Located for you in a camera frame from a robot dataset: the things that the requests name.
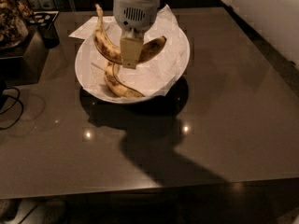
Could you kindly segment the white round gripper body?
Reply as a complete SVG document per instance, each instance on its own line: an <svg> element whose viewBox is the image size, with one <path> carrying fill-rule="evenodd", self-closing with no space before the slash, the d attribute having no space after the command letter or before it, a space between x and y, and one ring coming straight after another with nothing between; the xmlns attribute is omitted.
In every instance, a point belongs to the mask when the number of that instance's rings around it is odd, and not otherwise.
<svg viewBox="0 0 299 224"><path fill-rule="evenodd" d="M113 0L113 15L122 34L141 38L155 23L161 0Z"/></svg>

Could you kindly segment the cream flat gripper finger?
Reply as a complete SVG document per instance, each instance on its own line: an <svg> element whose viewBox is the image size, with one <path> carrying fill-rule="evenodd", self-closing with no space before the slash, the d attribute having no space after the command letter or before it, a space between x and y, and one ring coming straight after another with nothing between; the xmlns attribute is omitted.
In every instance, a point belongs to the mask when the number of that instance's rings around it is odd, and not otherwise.
<svg viewBox="0 0 299 224"><path fill-rule="evenodd" d="M142 36L130 37L122 36L120 40L121 48L121 63L124 68L136 69L141 51L143 48L144 39Z"/></svg>

